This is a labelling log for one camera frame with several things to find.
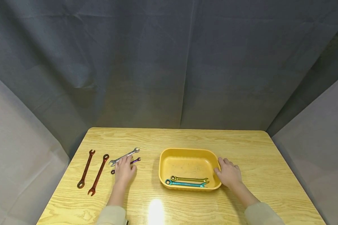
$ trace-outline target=wood grain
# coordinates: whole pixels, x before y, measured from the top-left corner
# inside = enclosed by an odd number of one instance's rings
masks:
[[[37,224],[95,224],[114,184],[113,168],[106,164],[96,194],[87,195],[103,155],[116,159],[134,147],[141,149],[133,155],[141,161],[136,163],[138,171],[126,195],[130,224],[246,224],[242,206],[223,185],[211,192],[190,192],[169,190],[160,183],[160,153],[185,147],[208,149],[238,164],[243,182],[287,225],[325,225],[266,132],[97,127],[88,130]],[[91,149],[96,153],[86,184],[78,189]]]

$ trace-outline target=teal wrench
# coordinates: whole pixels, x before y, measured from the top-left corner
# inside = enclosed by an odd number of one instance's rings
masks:
[[[204,188],[205,184],[207,183],[201,183],[201,184],[192,184],[192,183],[185,183],[185,182],[173,182],[170,179],[166,179],[165,180],[165,184],[167,185],[181,185],[181,186],[189,186],[189,187],[200,187],[200,188]]]

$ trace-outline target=wrench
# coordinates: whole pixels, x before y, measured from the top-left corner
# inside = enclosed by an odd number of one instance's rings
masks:
[[[201,184],[192,184],[192,183],[185,183],[185,182],[173,182],[170,179],[166,179],[165,180],[165,184],[168,185],[181,185],[181,186],[189,186],[189,187],[200,187],[200,188],[204,188],[206,185],[206,183],[201,183]]]
[[[204,182],[204,183],[209,183],[208,178],[199,179],[199,178],[184,178],[184,177],[171,176],[170,179],[171,179],[172,181],[183,180],[183,181],[194,181],[194,182]]]
[[[137,147],[136,147],[133,151],[129,152],[128,154],[126,154],[126,155],[124,155],[124,156],[131,156],[132,154],[138,153],[139,151],[140,151],[140,148],[137,148]],[[115,160],[110,160],[109,165],[112,164],[111,167],[112,167],[112,166],[115,166],[115,164],[116,164],[116,163],[119,161],[119,159],[121,159],[122,157],[120,157],[120,158],[118,158],[118,159],[115,159]]]
[[[135,162],[137,162],[137,161],[140,161],[140,160],[141,160],[141,159],[140,159],[140,157],[139,157],[139,158],[137,158],[136,160],[131,161],[130,164],[133,164],[133,163],[135,163]]]
[[[91,158],[93,157],[93,154],[95,153],[95,150],[93,151],[92,149],[89,151],[89,158],[88,158],[88,162],[86,163],[85,169],[84,169],[84,173],[83,176],[81,177],[81,180],[79,181],[79,183],[76,185],[79,189],[83,188],[85,185],[85,177],[86,177],[86,173],[88,172],[88,168],[90,165],[90,161]]]
[[[109,158],[109,155],[108,155],[108,154],[105,154],[105,155],[103,156],[103,163],[102,163],[102,165],[100,166],[98,175],[96,175],[94,184],[93,184],[93,186],[90,188],[90,190],[88,191],[88,194],[90,194],[90,192],[91,192],[91,196],[93,196],[93,195],[95,194],[95,188],[96,188],[96,185],[98,184],[98,181],[99,181],[101,172],[103,171],[103,168],[104,168],[105,163],[106,163],[106,161],[108,160],[108,158]]]

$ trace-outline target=right hand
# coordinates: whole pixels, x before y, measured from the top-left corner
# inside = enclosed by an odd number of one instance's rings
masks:
[[[115,164],[115,183],[126,188],[130,180],[134,177],[136,166],[130,165],[133,156],[124,156]]]
[[[219,180],[229,189],[232,189],[236,185],[242,184],[242,173],[240,172],[240,168],[238,165],[234,165],[227,158],[222,159],[218,158],[218,162],[221,167],[221,171],[219,168],[214,168],[214,172],[218,176]]]

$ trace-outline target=plastic tray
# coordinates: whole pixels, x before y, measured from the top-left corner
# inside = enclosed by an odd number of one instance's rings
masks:
[[[169,148],[160,154],[159,179],[161,183],[169,189],[211,191],[217,189],[222,184],[213,171],[215,167],[220,168],[218,159],[216,155],[209,150]],[[207,177],[209,183],[203,188],[168,185],[165,183],[165,180],[170,179],[171,176],[182,178]]]

